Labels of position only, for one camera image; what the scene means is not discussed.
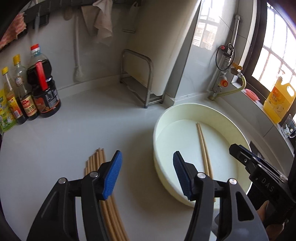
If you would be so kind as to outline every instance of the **bottle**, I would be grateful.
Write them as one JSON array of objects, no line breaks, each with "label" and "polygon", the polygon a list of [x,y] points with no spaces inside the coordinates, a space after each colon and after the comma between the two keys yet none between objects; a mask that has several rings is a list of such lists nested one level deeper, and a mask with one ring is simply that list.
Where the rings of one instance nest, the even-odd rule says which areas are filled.
[{"label": "bottle", "polygon": [[5,93],[6,100],[8,102],[8,106],[10,108],[10,111],[14,115],[15,119],[17,120],[17,123],[21,125],[26,122],[27,117],[23,114],[19,104],[17,103],[15,92],[12,89],[13,81],[8,73],[8,67],[5,67],[2,69],[2,75],[3,75],[4,93]]},{"label": "bottle", "polygon": [[32,95],[40,116],[50,117],[61,107],[61,100],[51,76],[52,67],[48,58],[40,52],[39,44],[31,47],[31,56],[27,70],[28,83],[33,87]]},{"label": "bottle", "polygon": [[282,81],[283,78],[279,76],[263,105],[264,110],[275,124],[283,119],[296,97],[296,92],[291,84],[282,85]]},{"label": "bottle", "polygon": [[0,81],[0,127],[1,134],[11,129],[16,125],[17,121],[10,112],[8,103],[5,97],[4,84]]},{"label": "bottle", "polygon": [[28,119],[34,120],[39,113],[31,95],[31,86],[27,83],[26,68],[21,65],[19,54],[13,57],[13,64],[15,65],[15,84],[18,88],[18,98]]}]

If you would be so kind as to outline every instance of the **yellow jug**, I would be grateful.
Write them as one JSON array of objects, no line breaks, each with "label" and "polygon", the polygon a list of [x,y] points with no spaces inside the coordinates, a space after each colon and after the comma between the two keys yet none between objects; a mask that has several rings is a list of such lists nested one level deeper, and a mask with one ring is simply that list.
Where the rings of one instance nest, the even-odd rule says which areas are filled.
[{"label": "yellow jug", "polygon": [[296,92],[291,84],[282,85],[282,81],[283,78],[279,76],[263,105],[266,113],[276,124],[283,119],[296,97]]}]

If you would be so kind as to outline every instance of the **countertop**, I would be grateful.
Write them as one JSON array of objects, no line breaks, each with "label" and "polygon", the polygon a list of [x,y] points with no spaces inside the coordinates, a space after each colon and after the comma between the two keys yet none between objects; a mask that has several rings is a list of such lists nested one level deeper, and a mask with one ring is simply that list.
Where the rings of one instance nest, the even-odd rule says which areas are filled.
[{"label": "countertop", "polygon": [[[248,142],[256,143],[249,126],[227,105],[205,99],[199,103],[228,116]],[[170,196],[153,164],[153,129],[164,111],[161,104],[143,109],[125,86],[115,84],[64,98],[55,115],[27,121],[5,133],[0,195],[7,222],[20,239],[26,240],[57,180],[82,178],[85,161],[104,148],[107,160],[116,150],[123,153],[113,193],[130,241],[184,240],[193,209]],[[79,198],[76,204],[79,238],[85,241]]]}]

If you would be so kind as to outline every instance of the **bundle of chopsticks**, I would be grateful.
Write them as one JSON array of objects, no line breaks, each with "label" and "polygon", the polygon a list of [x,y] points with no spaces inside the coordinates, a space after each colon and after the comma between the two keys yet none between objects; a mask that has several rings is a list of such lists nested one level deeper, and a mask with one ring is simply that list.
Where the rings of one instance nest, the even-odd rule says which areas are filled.
[{"label": "bundle of chopsticks", "polygon": [[[96,150],[96,152],[86,161],[86,168],[84,169],[85,175],[90,172],[97,171],[104,162],[106,162],[104,149]],[[129,241],[119,216],[113,195],[109,196],[106,201],[100,201],[100,203],[111,240]]]},{"label": "bundle of chopsticks", "polygon": [[207,150],[207,145],[205,143],[205,137],[202,133],[202,128],[199,123],[196,124],[197,130],[198,130],[198,136],[200,138],[200,147],[202,150],[202,158],[204,162],[204,167],[205,167],[205,174],[208,175],[211,179],[213,179],[213,171],[212,171],[212,166],[210,162],[210,156],[209,152]]}]

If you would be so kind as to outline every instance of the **pink dish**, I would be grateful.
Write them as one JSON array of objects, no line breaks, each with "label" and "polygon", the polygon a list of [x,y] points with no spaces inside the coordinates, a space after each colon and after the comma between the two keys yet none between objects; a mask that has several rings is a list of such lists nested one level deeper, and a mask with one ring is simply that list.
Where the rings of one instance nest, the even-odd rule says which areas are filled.
[{"label": "pink dish", "polygon": [[252,100],[259,100],[259,98],[258,98],[258,96],[253,92],[253,91],[251,91],[251,90],[249,90],[249,89],[246,89],[246,94],[247,94],[247,96],[249,96],[250,97],[250,99],[252,99]]}]

